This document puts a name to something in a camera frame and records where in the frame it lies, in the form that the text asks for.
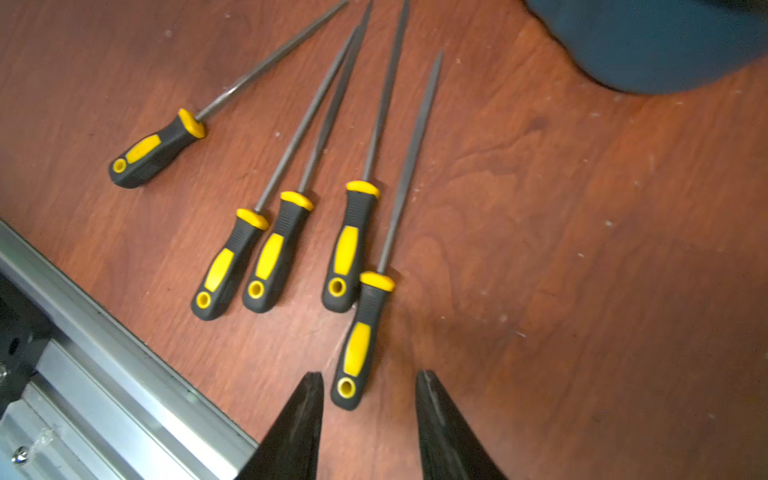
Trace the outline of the file tool two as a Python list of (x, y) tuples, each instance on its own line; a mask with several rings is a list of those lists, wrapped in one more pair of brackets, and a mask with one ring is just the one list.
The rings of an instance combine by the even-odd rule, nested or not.
[(254, 247), (270, 226), (264, 209), (282, 180), (283, 174), (295, 158), (297, 150), (349, 52), (356, 34), (356, 30), (350, 33), (332, 61), (256, 205), (252, 208), (239, 208), (237, 210), (235, 224), (230, 235), (208, 266), (205, 276), (191, 300), (190, 308), (199, 319), (203, 321), (215, 320), (228, 309), (242, 281)]

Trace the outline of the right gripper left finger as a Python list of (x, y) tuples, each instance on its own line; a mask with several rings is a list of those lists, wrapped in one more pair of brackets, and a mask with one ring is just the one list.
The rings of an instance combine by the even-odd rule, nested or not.
[(323, 389), (320, 372), (304, 375), (237, 480), (316, 478)]

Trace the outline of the file tool four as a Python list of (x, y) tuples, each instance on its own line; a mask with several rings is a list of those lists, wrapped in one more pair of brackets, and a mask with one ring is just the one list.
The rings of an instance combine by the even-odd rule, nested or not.
[(350, 181), (345, 185), (345, 215), (330, 257), (321, 296), (323, 306), (336, 313), (350, 310), (359, 296), (367, 229), (374, 207), (380, 198), (380, 190), (372, 183), (372, 178), (390, 109), (409, 11), (410, 2), (405, 0), (399, 15), (392, 51), (387, 64), (381, 100), (369, 142), (362, 178)]

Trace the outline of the file tool three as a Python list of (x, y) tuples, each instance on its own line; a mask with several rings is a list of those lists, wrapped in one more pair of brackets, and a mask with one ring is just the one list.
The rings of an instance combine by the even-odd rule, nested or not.
[(249, 278), (249, 284), (243, 293), (245, 307), (256, 313), (266, 313), (271, 310), (277, 304), (284, 291), (294, 263), (301, 233), (309, 214), (314, 209), (314, 204), (307, 197), (307, 192), (346, 94), (363, 43), (372, 8), (372, 3), (366, 6), (361, 22), (353, 33), (338, 85), (330, 102), (312, 155), (307, 162), (301, 183), (296, 191), (284, 191), (280, 195), (281, 204), (275, 228), (259, 254), (254, 274)]

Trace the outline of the file tool five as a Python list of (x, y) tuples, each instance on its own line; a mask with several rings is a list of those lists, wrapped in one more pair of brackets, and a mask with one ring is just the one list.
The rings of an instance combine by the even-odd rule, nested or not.
[(345, 337), (344, 349), (339, 357), (330, 392), (332, 402), (348, 411), (356, 409), (362, 399), (373, 368), (376, 336), (382, 312), (387, 298), (395, 289), (395, 281), (387, 275), (387, 268), (435, 98), (442, 60), (443, 54), (439, 53), (430, 70), (396, 189), (387, 235), (377, 268), (360, 275), (361, 293), (358, 307)]

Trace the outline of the file tool one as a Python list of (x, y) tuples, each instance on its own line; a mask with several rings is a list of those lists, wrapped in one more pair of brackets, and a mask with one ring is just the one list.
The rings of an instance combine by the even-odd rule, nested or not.
[(174, 161), (182, 150), (206, 137), (206, 121), (210, 117), (231, 103), (238, 94), (245, 91), (257, 79), (298, 48), (301, 43), (313, 36), (347, 5), (346, 1), (336, 3), (309, 26), (238, 78), (233, 85), (201, 111), (193, 114), (185, 108), (179, 109), (168, 125), (141, 138), (110, 163), (108, 172), (111, 181), (124, 189), (134, 189), (148, 183)]

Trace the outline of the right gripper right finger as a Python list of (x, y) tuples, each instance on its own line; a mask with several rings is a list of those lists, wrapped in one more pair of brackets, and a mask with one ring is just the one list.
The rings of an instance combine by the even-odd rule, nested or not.
[(424, 479), (506, 479), (432, 370), (417, 374), (415, 407)]

